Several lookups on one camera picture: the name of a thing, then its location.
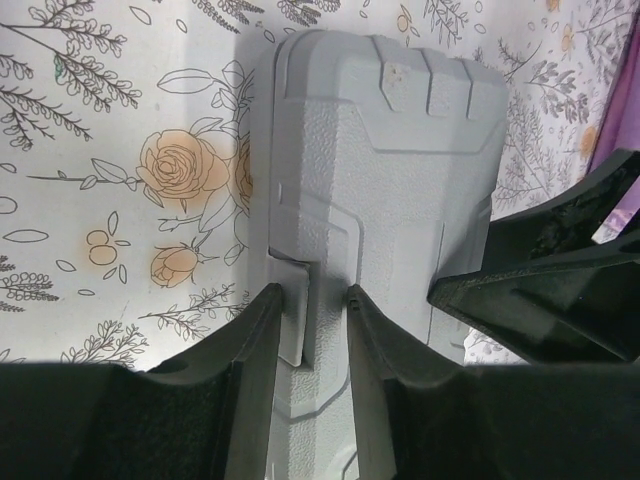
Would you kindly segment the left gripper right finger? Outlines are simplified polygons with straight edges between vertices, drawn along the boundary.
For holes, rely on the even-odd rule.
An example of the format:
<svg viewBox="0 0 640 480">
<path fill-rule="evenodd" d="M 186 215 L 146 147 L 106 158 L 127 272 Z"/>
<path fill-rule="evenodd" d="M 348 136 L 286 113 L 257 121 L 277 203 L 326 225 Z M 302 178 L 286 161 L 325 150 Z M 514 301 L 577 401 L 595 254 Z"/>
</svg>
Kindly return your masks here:
<svg viewBox="0 0 640 480">
<path fill-rule="evenodd" d="M 465 367 L 345 296 L 363 479 L 635 479 L 639 369 Z"/>
</svg>

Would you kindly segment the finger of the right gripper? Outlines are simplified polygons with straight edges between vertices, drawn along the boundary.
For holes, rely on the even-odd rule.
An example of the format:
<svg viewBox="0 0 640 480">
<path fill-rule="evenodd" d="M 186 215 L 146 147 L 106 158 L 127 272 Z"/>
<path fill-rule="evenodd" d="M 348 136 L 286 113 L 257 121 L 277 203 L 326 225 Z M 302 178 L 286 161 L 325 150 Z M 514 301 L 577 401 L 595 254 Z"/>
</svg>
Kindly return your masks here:
<svg viewBox="0 0 640 480">
<path fill-rule="evenodd" d="M 639 152 L 614 151 L 599 167 L 560 195 L 493 220 L 482 268 L 494 270 L 572 252 L 593 244 L 602 225 L 639 177 Z"/>
<path fill-rule="evenodd" d="M 429 302 L 534 363 L 639 357 L 639 255 L 586 249 L 441 278 Z"/>
</svg>

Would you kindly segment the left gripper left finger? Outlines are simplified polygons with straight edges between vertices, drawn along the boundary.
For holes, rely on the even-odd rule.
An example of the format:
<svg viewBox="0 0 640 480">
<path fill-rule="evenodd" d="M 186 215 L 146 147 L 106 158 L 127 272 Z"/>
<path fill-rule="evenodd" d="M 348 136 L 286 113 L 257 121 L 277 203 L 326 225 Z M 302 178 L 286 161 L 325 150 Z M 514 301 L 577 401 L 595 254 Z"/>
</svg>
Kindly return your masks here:
<svg viewBox="0 0 640 480">
<path fill-rule="evenodd" d="M 1 368 L 5 479 L 261 479 L 283 293 L 146 372 L 106 364 Z"/>
</svg>

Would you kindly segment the grey plastic tool case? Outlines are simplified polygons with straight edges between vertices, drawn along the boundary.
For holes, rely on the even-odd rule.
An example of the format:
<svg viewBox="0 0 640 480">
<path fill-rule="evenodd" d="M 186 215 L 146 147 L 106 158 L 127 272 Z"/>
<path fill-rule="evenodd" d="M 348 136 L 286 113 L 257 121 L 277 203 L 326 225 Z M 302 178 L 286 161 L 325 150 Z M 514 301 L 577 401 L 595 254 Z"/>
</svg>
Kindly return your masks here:
<svg viewBox="0 0 640 480">
<path fill-rule="evenodd" d="M 483 64 L 384 36 L 305 30 L 261 57 L 250 108 L 248 280 L 284 296 L 270 479 L 363 479 L 344 297 L 361 286 L 438 353 L 465 326 L 432 307 L 482 264 L 508 88 Z"/>
</svg>

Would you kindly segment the purple folded cloth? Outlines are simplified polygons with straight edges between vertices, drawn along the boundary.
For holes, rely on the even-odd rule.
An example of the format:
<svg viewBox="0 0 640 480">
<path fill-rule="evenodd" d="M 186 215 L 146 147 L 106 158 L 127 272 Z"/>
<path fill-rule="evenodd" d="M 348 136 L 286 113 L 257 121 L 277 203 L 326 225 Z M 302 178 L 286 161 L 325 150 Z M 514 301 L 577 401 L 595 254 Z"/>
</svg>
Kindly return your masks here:
<svg viewBox="0 0 640 480">
<path fill-rule="evenodd" d="M 602 165 L 617 149 L 639 150 L 639 27 L 629 44 L 626 59 L 609 98 L 589 171 Z M 593 234 L 596 243 L 617 238 L 639 211 L 639 179 Z"/>
</svg>

